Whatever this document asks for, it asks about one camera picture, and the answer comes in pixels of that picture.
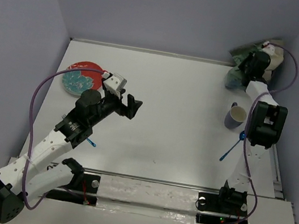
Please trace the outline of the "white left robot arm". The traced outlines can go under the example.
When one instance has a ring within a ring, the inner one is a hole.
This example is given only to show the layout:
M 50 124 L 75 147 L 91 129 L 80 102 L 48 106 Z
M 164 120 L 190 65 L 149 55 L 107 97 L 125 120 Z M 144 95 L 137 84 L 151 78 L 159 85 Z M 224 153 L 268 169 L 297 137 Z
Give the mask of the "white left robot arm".
M 101 95 L 96 90 L 84 91 L 75 107 L 29 152 L 0 168 L 0 223 L 8 223 L 23 208 L 31 209 L 30 200 L 43 196 L 56 187 L 79 186 L 84 168 L 74 158 L 67 158 L 60 165 L 47 168 L 55 158 L 75 149 L 92 133 L 100 121 L 117 113 L 133 119 L 142 102 L 132 95 L 123 104 L 119 92 L 104 88 Z

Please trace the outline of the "green beige patchwork cloth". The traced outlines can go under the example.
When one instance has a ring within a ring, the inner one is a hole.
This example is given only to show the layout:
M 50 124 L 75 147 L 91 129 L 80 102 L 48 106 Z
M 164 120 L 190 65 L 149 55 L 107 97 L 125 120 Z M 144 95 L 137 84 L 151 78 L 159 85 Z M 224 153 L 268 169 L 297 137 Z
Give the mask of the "green beige patchwork cloth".
M 262 44 L 264 42 L 269 42 L 275 46 L 275 54 L 270 56 L 271 62 L 270 65 L 264 72 L 263 78 L 266 80 L 264 83 L 268 84 L 275 70 L 283 63 L 284 61 L 284 50 L 283 50 L 283 41 L 282 40 L 266 40 L 256 43 L 248 43 L 236 48 L 233 48 L 229 51 L 230 56 L 234 62 L 234 66 L 228 71 L 225 77 L 225 87 L 227 89 L 236 90 L 236 89 L 245 89 L 246 87 L 241 85 L 242 74 L 239 67 L 239 64 L 249 55 L 249 53 L 255 53 L 256 51 L 261 51 Z

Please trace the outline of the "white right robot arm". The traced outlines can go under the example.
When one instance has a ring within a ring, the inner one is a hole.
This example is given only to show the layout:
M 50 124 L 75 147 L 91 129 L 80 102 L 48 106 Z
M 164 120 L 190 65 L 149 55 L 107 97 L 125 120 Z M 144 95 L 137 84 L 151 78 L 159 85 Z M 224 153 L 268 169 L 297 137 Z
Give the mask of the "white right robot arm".
M 253 186 L 251 171 L 257 167 L 266 150 L 279 141 L 288 115 L 270 94 L 263 79 L 271 56 L 263 51 L 251 53 L 239 66 L 243 72 L 242 85 L 252 100 L 245 125 L 243 153 L 232 175 L 220 188 L 215 206 L 222 213 L 247 211 L 247 191 Z

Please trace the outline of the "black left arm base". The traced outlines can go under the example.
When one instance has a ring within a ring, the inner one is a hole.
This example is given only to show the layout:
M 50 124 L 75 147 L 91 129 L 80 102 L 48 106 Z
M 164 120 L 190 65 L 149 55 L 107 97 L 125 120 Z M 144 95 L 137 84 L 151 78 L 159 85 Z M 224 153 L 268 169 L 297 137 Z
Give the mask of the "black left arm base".
M 90 173 L 85 173 L 81 179 L 74 176 L 68 185 L 48 192 L 46 198 L 73 204 L 95 206 L 100 179 L 100 175 Z

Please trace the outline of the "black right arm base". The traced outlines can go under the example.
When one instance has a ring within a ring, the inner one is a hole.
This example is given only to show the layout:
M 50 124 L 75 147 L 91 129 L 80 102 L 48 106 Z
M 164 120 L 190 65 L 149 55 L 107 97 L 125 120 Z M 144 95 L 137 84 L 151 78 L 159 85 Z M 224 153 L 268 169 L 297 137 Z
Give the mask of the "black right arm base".
M 195 222 L 198 224 L 248 224 L 247 220 L 237 223 L 247 215 L 235 206 L 221 205 L 218 195 L 208 192 L 199 192 L 195 201 L 197 214 Z

